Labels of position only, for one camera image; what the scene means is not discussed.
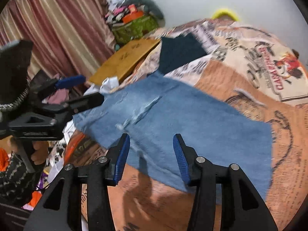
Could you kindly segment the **person left hand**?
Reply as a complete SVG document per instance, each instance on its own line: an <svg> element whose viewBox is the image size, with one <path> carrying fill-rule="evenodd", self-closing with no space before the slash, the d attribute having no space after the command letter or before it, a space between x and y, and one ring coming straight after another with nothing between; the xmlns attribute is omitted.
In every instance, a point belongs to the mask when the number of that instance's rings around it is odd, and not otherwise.
<svg viewBox="0 0 308 231"><path fill-rule="evenodd" d="M13 137L10 136L7 141L8 146L11 150L20 155L22 154L21 144ZM48 141L34 141L32 143L35 152L31 155L31 161L34 165L41 165L46 162L49 155L49 142Z"/></svg>

